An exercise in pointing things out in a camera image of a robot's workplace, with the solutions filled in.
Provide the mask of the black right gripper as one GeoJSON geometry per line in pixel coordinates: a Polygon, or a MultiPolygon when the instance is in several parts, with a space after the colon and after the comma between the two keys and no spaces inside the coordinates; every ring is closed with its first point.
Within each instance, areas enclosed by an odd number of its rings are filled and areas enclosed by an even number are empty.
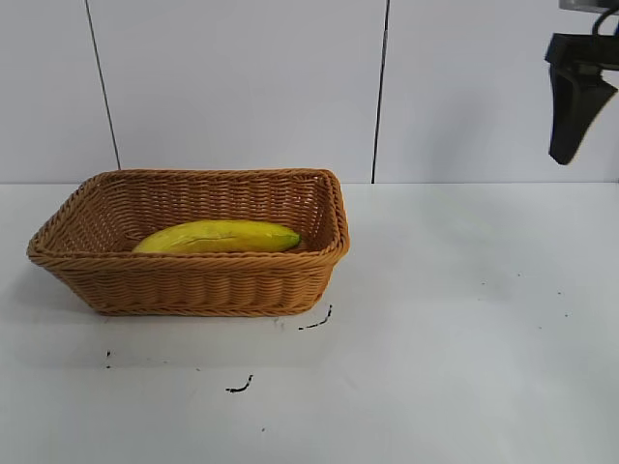
{"type": "Polygon", "coordinates": [[[549,78],[553,116],[548,153],[558,164],[567,165],[599,113],[618,93],[602,76],[602,70],[618,71],[618,37],[555,33],[545,60],[552,65],[549,78]],[[585,65],[569,68],[574,64],[585,65]]]}

